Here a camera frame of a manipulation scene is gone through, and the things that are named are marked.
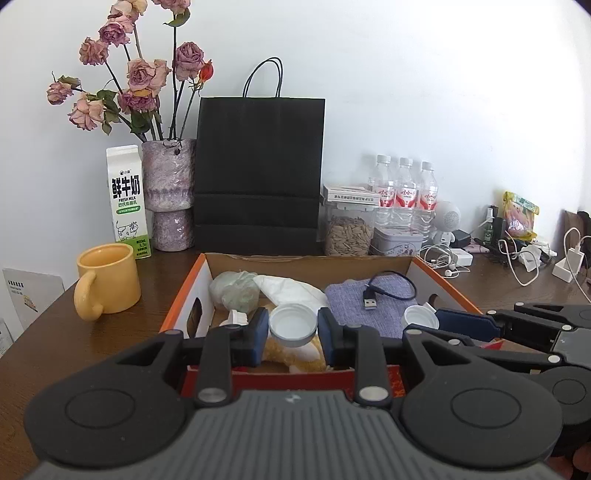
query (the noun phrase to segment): flower vase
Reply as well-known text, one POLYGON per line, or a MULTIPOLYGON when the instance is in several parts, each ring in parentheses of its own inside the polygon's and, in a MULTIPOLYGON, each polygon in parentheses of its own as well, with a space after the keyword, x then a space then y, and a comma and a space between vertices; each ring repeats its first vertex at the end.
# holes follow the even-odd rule
POLYGON ((179 252, 194 245, 193 184, 196 140, 156 140, 142 144, 144 199, 154 212, 152 245, 179 252))

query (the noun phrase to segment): yellow mug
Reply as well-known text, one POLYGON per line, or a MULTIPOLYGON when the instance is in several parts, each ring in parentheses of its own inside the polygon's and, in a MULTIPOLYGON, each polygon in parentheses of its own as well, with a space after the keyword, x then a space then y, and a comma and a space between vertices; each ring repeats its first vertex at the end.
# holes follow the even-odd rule
POLYGON ((117 313, 138 303, 141 295, 134 249, 127 244, 91 248, 76 260, 80 280, 74 306, 82 320, 93 322, 103 313, 117 313))

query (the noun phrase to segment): sunflower seeds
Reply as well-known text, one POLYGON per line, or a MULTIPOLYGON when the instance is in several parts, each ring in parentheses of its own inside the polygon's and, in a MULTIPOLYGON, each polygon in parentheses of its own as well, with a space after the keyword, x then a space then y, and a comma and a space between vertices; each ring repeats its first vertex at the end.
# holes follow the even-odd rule
POLYGON ((336 217, 328 224, 324 251, 326 255, 367 255, 371 238, 372 229, 362 218, 336 217))

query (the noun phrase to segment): yellow plush toy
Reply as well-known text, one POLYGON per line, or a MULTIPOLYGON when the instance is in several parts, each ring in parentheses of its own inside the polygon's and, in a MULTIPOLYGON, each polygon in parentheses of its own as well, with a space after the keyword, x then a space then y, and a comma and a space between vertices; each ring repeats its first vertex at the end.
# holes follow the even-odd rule
MULTIPOLYGON (((275 308, 271 302, 262 306, 269 310, 269 313, 275 308)), ((284 364, 289 367, 292 374, 324 372, 326 370, 326 362, 318 335, 315 335, 310 343, 295 348, 283 346, 269 335, 262 359, 267 362, 284 364)))

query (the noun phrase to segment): cow illustration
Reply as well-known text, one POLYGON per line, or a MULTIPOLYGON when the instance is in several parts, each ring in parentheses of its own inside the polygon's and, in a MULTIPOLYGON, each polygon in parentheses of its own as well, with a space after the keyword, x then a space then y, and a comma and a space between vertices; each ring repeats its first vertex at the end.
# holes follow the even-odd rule
POLYGON ((119 234, 119 240, 128 240, 129 238, 135 238, 135 234, 139 229, 138 222, 131 222, 129 225, 119 226, 119 221, 115 224, 117 233, 119 234))

